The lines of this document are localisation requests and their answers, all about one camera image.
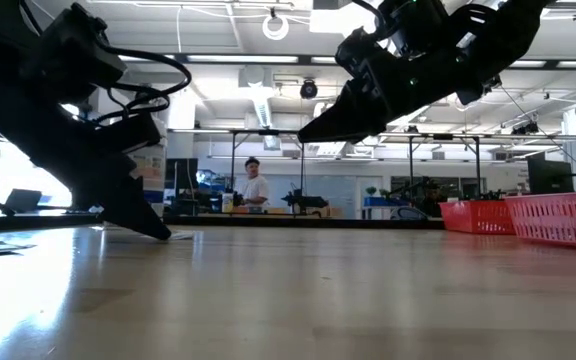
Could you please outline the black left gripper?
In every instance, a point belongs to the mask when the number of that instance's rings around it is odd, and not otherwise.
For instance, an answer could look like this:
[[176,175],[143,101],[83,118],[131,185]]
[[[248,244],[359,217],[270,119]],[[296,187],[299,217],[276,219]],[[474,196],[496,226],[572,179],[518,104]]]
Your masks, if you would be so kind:
[[145,198],[143,178],[131,175],[128,153],[161,139],[150,114],[96,129],[50,98],[0,84],[0,134],[62,182],[74,204],[101,206],[103,221],[155,239],[171,236]]

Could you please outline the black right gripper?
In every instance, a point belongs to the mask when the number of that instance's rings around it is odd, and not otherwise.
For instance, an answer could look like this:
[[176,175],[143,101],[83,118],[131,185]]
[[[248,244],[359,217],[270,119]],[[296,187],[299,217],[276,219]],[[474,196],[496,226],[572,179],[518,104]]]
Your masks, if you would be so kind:
[[350,75],[335,103],[297,133],[302,143],[357,143],[394,120],[455,93],[467,105],[482,97],[482,83],[501,72],[499,35],[483,31],[464,48],[443,38],[415,58],[397,57],[362,29],[338,47],[336,61]]

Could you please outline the white wipes canister blue label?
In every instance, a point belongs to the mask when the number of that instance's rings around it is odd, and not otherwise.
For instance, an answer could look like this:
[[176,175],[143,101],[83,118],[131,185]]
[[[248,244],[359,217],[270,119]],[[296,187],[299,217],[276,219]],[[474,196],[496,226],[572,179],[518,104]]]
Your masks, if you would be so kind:
[[166,172],[166,148],[153,145],[138,149],[129,154],[136,163],[131,172],[135,178],[143,180],[143,191],[146,201],[159,216],[164,212],[164,189]]

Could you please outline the black computer monitor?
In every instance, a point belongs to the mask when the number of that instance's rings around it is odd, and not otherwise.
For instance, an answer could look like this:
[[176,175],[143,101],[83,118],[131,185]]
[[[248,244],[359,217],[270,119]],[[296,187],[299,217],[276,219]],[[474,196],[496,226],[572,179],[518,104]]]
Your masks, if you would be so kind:
[[176,190],[197,188],[197,171],[197,158],[167,159],[165,188]]
[[529,188],[533,195],[574,192],[569,163],[529,158],[527,165]]

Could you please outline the person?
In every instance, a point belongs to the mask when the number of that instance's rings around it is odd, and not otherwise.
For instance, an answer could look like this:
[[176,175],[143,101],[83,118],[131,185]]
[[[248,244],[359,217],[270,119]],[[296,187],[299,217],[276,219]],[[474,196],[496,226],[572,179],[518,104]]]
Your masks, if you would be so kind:
[[247,180],[241,187],[242,204],[246,206],[263,207],[269,200],[269,184],[260,173],[260,161],[249,157],[245,164]]
[[440,204],[447,200],[447,197],[441,192],[437,184],[430,183],[424,188],[424,198],[419,208],[428,217],[441,217]]

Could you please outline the dark open laptop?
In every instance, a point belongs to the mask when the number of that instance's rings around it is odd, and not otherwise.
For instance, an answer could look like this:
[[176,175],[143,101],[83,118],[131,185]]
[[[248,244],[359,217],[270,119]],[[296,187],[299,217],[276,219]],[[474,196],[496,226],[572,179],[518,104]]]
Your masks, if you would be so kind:
[[37,210],[42,192],[14,188],[4,205],[15,213],[29,213]]

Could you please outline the red plastic basket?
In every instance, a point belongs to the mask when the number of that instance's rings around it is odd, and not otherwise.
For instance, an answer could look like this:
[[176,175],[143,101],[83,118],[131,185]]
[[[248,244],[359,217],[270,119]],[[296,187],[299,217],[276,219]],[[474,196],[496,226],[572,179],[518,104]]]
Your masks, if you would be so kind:
[[518,238],[576,247],[576,193],[512,196],[505,203]]
[[512,218],[503,200],[468,200],[440,203],[449,231],[484,235],[514,235]]

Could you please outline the black station frame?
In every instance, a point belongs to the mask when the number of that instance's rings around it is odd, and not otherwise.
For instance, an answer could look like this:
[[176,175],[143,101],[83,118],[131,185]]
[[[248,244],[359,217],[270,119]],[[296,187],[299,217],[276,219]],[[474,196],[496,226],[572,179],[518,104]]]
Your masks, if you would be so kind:
[[305,169],[305,145],[298,139],[298,131],[297,130],[288,130],[288,129],[272,129],[272,128],[262,128],[262,129],[231,129],[229,133],[232,134],[232,146],[231,146],[231,155],[230,155],[230,162],[231,162],[231,169],[230,169],[230,185],[226,187],[226,192],[233,195],[235,193],[235,156],[237,148],[244,142],[251,135],[258,135],[261,137],[264,136],[273,136],[273,137],[281,137],[285,136],[291,139],[299,149],[298,156],[290,156],[290,157],[283,157],[284,160],[299,160],[300,161],[300,188],[304,186],[304,169]]
[[451,134],[451,133],[417,133],[408,135],[408,145],[409,145],[409,170],[410,170],[410,182],[413,182],[413,141],[416,138],[420,138],[421,142],[424,143],[426,140],[433,140],[439,142],[448,142],[453,140],[460,140],[466,148],[475,154],[475,164],[476,164],[476,198],[480,199],[482,195],[482,178],[481,178],[481,158],[480,158],[480,137],[467,134]]

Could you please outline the white ventilation duct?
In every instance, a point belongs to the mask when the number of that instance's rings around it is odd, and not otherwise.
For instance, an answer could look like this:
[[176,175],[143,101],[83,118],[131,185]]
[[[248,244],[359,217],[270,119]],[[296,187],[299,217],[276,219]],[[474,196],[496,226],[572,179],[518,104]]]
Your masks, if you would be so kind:
[[270,99],[275,95],[273,74],[261,65],[246,65],[239,70],[239,92],[251,100],[261,128],[272,126]]

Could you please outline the black aluminium table frame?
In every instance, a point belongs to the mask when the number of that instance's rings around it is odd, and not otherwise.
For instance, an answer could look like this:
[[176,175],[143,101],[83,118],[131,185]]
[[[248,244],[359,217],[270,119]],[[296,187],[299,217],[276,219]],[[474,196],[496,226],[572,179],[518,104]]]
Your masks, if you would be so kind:
[[[102,221],[95,215],[58,216],[19,216],[1,217],[0,232],[24,231],[29,229],[65,228],[84,225],[97,225]],[[445,230],[442,220],[356,220],[307,218],[305,216],[252,215],[219,216],[207,214],[204,217],[164,217],[168,226],[216,226],[216,227],[270,227],[270,228],[330,228],[330,229],[402,229],[402,230]]]

